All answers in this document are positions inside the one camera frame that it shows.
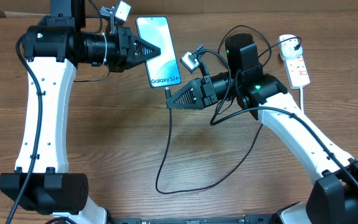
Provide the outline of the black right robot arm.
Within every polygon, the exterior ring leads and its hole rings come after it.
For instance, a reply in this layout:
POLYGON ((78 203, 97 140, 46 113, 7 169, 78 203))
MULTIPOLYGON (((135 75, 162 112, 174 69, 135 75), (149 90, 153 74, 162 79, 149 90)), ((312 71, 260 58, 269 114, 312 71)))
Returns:
POLYGON ((170 109, 202 110, 235 99, 241 113, 249 112, 270 128, 306 170, 313 189, 305 203, 293 203, 271 215, 247 215, 246 223, 358 223, 358 159, 327 138, 302 112, 287 88, 264 73, 250 34, 225 41, 228 70, 211 76, 201 61, 203 47, 181 58, 194 79, 168 97, 170 109))

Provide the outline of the black Samsung Galaxy smartphone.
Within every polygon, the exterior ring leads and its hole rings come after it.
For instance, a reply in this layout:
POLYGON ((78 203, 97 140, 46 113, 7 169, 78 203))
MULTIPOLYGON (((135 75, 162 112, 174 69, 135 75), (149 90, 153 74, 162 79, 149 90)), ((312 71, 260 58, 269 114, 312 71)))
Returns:
POLYGON ((136 19, 139 37, 157 48, 156 56, 145 62, 152 88, 178 85, 181 75, 165 16, 142 16, 136 19))

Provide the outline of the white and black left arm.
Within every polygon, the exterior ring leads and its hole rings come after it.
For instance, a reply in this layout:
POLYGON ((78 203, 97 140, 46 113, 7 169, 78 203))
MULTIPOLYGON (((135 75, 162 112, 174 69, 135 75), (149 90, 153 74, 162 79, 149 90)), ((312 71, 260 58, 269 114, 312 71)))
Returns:
POLYGON ((121 73, 160 55, 125 26, 130 9, 126 2, 100 8, 107 28, 87 32, 84 1, 52 1, 50 14, 18 39, 29 78, 24 137, 14 171, 0 176, 0 190, 15 207, 57 223, 112 223, 109 211, 90 198, 86 174, 69 171, 68 105, 79 64, 121 73))

